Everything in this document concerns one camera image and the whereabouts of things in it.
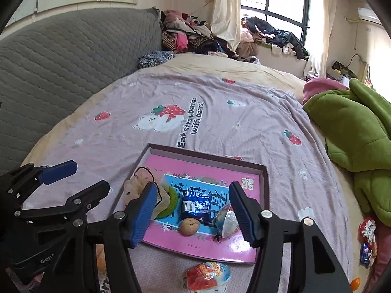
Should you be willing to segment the blue snack packet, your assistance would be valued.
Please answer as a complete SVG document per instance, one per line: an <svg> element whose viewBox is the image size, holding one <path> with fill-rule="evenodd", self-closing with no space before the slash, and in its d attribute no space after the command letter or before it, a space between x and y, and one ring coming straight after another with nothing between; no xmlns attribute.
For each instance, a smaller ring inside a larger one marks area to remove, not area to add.
<svg viewBox="0 0 391 293"><path fill-rule="evenodd" d="M183 199L181 220L185 218L195 218L201 224L210 224L211 218L211 205L209 199L195 198L195 199Z"/></svg>

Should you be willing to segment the orange small ball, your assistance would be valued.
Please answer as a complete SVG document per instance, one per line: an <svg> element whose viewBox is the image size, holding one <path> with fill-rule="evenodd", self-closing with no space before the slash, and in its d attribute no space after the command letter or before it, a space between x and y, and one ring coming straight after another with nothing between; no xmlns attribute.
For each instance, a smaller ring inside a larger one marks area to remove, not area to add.
<svg viewBox="0 0 391 293"><path fill-rule="evenodd" d="M361 278L357 277L351 281L350 289L354 292L360 288L360 285L361 285Z"/></svg>

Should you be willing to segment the red white snack bag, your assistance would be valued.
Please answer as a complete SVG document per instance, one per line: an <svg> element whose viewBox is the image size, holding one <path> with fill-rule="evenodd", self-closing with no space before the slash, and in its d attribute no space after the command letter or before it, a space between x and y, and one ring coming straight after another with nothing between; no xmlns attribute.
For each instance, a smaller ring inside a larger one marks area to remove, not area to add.
<svg viewBox="0 0 391 293"><path fill-rule="evenodd" d="M376 243L376 221L371 218L365 218L358 227L358 238L361 242L360 264L366 268L371 267L377 256Z"/></svg>

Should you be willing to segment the walnut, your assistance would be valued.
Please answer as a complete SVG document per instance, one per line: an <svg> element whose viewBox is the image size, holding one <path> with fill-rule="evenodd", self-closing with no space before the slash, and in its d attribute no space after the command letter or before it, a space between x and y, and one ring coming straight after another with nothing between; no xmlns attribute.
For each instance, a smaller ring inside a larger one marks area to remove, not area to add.
<svg viewBox="0 0 391 293"><path fill-rule="evenodd" d="M191 236L199 230L200 222L195 218L185 218L182 220L179 232L184 236Z"/></svg>

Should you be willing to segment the pink shallow box tray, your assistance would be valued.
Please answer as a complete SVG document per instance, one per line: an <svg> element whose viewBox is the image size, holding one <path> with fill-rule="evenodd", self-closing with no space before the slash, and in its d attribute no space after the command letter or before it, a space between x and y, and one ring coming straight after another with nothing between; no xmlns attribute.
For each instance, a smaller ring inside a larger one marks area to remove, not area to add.
<svg viewBox="0 0 391 293"><path fill-rule="evenodd" d="M268 172L264 165L239 157L222 157L196 151L148 144L129 176L141 174L175 192L173 212L152 220L143 242L189 257L253 264L257 251L239 229L223 236L215 219L230 204L229 185L237 181L245 194L263 209L269 207Z"/></svg>

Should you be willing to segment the toy egg in tray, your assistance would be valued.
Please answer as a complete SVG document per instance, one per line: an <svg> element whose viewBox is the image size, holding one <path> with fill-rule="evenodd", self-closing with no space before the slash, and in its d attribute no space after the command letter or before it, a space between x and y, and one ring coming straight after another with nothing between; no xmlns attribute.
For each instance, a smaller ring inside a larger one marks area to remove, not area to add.
<svg viewBox="0 0 391 293"><path fill-rule="evenodd" d="M229 238L240 230L239 223L230 203L220 209L213 222L217 228L214 239L218 241Z"/></svg>

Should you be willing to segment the toy egg on bed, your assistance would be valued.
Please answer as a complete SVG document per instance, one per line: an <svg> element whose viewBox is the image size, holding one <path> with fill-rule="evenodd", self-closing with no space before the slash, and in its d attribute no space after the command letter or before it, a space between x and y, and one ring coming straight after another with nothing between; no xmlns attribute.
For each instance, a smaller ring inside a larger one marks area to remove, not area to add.
<svg viewBox="0 0 391 293"><path fill-rule="evenodd" d="M221 262L203 262L185 274L185 286L189 292L226 292L230 280L231 270Z"/></svg>

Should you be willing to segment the grey quilted headboard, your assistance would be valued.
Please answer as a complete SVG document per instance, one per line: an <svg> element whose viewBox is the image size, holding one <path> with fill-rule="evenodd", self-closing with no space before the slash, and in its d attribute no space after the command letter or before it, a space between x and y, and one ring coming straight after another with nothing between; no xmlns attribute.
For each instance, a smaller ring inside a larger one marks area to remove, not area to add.
<svg viewBox="0 0 391 293"><path fill-rule="evenodd" d="M156 8L54 15L1 40L1 173L92 95L161 46Z"/></svg>

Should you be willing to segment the lilac strawberry bear bedsheet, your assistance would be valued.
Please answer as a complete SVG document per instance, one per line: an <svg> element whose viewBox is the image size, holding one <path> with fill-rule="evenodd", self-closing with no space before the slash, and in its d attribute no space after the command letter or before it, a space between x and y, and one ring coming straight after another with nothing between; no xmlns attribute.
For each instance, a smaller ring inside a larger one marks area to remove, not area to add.
<svg viewBox="0 0 391 293"><path fill-rule="evenodd" d="M24 208L63 205L72 195L104 180L109 193L86 217L89 223L105 221L126 208L123 185L148 144L239 157L266 166L270 203L264 210L284 220L313 219L349 278L353 253L348 213L325 145L293 94L255 83L156 69L117 80L35 145L31 162L51 167L73 160L77 172L41 185ZM186 272L210 262L143 240L129 249L129 255L143 292L189 292ZM278 292L287 292L290 258L291 244L286 243ZM253 264L221 262L231 270L226 292L248 292L256 262L257 256Z"/></svg>

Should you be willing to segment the dark patterned cloth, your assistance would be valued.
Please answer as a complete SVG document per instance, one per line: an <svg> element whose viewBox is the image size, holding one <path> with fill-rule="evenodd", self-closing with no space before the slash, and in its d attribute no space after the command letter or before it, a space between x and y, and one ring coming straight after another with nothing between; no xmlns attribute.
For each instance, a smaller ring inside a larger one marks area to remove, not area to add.
<svg viewBox="0 0 391 293"><path fill-rule="evenodd" d="M156 67L166 63L174 58L173 51L155 50L149 54L143 55L137 59L137 67L145 69L149 67Z"/></svg>

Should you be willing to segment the pink pillow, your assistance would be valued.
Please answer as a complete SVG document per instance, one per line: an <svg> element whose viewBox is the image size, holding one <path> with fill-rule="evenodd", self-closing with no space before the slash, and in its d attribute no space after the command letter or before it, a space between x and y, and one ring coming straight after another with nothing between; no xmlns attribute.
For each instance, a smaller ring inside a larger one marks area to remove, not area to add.
<svg viewBox="0 0 391 293"><path fill-rule="evenodd" d="M341 82L330 78L312 78L303 87L302 104L306 104L313 96L330 90L348 90Z"/></svg>

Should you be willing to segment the clothes pile by headboard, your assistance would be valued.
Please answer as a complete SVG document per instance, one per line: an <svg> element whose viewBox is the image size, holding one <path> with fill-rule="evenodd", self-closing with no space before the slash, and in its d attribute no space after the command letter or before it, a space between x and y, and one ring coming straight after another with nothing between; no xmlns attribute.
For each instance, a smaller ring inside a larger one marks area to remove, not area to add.
<svg viewBox="0 0 391 293"><path fill-rule="evenodd" d="M208 24L197 16L176 10L160 11L160 26L165 51L239 58L227 41L214 35Z"/></svg>

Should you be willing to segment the cream curtain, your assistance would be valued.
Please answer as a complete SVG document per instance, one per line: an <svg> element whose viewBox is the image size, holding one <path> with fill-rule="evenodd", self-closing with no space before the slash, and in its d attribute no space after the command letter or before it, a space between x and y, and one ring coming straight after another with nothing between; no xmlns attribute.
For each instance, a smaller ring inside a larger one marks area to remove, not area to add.
<svg viewBox="0 0 391 293"><path fill-rule="evenodd" d="M213 0L211 31L236 50L240 43L240 0Z"/></svg>
<svg viewBox="0 0 391 293"><path fill-rule="evenodd" d="M309 58L304 77L325 77L329 57L329 39L333 29L337 0L309 0L309 31L305 48Z"/></svg>

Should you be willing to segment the black framed window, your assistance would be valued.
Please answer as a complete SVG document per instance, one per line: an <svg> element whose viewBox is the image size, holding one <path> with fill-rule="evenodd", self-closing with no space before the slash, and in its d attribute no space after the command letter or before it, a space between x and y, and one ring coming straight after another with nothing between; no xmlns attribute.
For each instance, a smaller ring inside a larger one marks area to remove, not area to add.
<svg viewBox="0 0 391 293"><path fill-rule="evenodd" d="M240 0L241 17L258 17L274 28L289 31L305 42L310 0Z"/></svg>

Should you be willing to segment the cream curtain right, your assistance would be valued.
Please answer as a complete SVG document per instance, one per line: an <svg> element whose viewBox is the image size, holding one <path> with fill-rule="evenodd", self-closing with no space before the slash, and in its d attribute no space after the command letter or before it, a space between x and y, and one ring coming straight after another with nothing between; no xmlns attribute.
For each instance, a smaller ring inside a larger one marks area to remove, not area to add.
<svg viewBox="0 0 391 293"><path fill-rule="evenodd" d="M333 29L337 0L309 0L309 31L305 48L309 58L304 77L325 77L329 57L329 39Z"/></svg>

